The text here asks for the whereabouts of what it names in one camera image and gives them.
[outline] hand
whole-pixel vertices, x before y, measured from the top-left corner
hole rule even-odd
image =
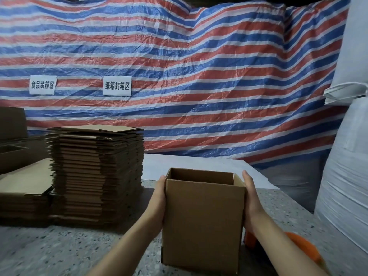
[[[246,228],[246,231],[254,234],[255,228],[269,216],[260,203],[253,179],[245,170],[243,170],[243,178],[247,190],[246,204],[244,208],[246,216],[244,227]]]
[[[155,238],[162,230],[162,221],[165,214],[165,206],[165,176],[161,175],[159,181],[157,181],[147,209],[141,217],[141,219],[149,223],[153,238]]]

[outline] forearm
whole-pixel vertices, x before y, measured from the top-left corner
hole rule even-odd
[[[268,215],[260,217],[254,228],[254,234],[279,276],[327,275]]]
[[[154,238],[150,224],[141,217],[87,276],[131,276]]]

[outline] person's left arm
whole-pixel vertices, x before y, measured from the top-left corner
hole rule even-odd
[[[165,213],[165,177],[161,176],[139,220],[87,276],[131,276],[151,241],[162,229]]]

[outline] speckled table surface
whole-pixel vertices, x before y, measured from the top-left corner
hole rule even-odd
[[[121,231],[128,229],[147,206],[155,181],[145,187],[139,207],[134,209]],[[332,226],[318,221],[280,190],[258,189],[260,200],[283,230],[295,232],[315,244],[333,275],[366,275],[368,255]],[[121,237],[121,234],[82,228],[0,227],[0,275],[84,275]],[[142,257],[135,276],[205,275],[160,263],[161,235]],[[242,245],[240,275],[274,275],[270,267],[255,259]]]

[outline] sign with chinese text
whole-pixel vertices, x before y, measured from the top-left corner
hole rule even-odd
[[[131,96],[132,78],[128,76],[105,75],[103,77],[104,96]]]
[[[56,86],[56,75],[31,75],[31,95],[54,95]]]

